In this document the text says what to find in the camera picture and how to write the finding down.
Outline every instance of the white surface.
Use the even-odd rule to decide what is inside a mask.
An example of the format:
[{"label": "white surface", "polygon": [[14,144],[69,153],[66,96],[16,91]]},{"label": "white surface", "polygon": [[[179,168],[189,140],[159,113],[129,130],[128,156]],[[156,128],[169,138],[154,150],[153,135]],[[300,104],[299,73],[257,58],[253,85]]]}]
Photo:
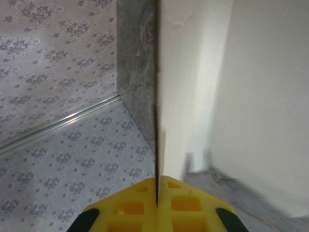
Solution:
[{"label": "white surface", "polygon": [[235,0],[214,166],[290,216],[309,214],[309,1]]},{"label": "white surface", "polygon": [[207,167],[215,89],[232,0],[162,0],[159,59],[163,174],[181,179],[187,152],[193,171]]}]

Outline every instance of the marble surface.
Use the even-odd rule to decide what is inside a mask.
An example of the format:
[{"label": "marble surface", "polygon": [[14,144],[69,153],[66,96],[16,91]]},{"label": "marble surface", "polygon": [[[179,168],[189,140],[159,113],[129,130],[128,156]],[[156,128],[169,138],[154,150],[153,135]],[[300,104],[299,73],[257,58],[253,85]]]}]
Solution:
[{"label": "marble surface", "polygon": [[123,99],[126,107],[155,149],[153,103],[155,96],[153,0],[118,0],[117,91],[133,94]]},{"label": "marble surface", "polygon": [[65,232],[89,204],[154,177],[155,156],[119,104],[0,159],[0,232]]},{"label": "marble surface", "polygon": [[5,0],[0,142],[116,91],[116,0]]},{"label": "marble surface", "polygon": [[187,174],[184,182],[232,205],[249,232],[309,232],[309,217],[287,217],[261,196],[217,170]]}]

